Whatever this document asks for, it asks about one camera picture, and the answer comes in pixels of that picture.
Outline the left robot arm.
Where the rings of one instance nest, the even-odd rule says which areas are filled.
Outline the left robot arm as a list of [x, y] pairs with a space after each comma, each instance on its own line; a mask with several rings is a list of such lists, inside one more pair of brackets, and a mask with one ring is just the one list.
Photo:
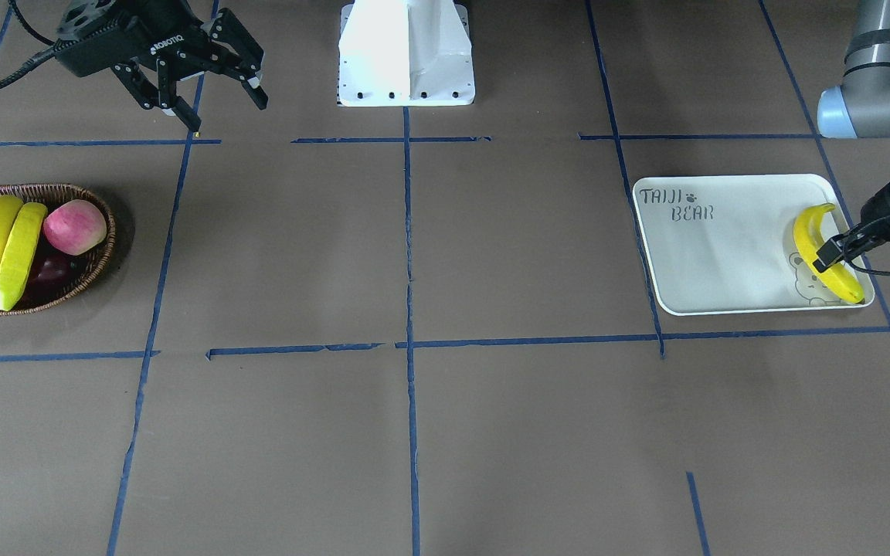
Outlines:
[[[818, 131], [833, 140], [890, 137], [890, 1], [861, 1], [844, 54], [840, 84], [818, 102]], [[812, 261], [820, 277], [890, 242], [890, 182], [861, 209], [850, 231], [819, 240]]]

